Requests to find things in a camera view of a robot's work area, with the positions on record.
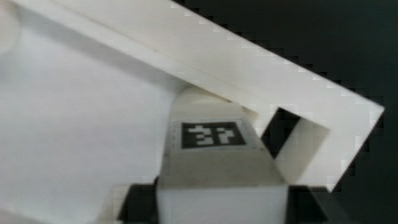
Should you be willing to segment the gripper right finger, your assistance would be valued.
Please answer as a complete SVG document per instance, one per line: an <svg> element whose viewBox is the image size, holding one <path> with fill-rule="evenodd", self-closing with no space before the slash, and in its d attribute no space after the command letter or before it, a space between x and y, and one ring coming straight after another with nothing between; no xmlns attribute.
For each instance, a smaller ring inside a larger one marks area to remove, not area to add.
<svg viewBox="0 0 398 224"><path fill-rule="evenodd" d="M290 187L286 224L355 224L325 187Z"/></svg>

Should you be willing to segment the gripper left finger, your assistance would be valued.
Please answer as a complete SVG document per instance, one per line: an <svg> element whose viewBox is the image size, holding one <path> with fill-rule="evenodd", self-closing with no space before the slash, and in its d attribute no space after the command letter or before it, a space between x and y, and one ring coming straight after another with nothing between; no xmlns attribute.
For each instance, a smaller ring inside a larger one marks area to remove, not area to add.
<svg viewBox="0 0 398 224"><path fill-rule="evenodd" d="M112 187L96 224L160 224L153 183Z"/></svg>

